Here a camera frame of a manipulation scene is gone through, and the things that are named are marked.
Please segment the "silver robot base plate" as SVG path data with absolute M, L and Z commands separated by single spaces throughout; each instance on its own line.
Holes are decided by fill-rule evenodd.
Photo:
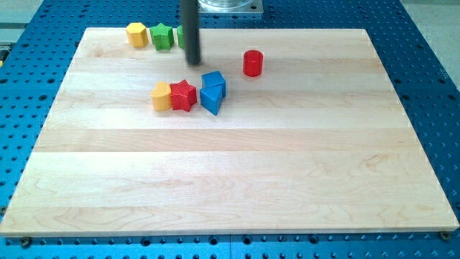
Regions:
M 263 0 L 198 0 L 201 14 L 243 14 L 264 13 Z

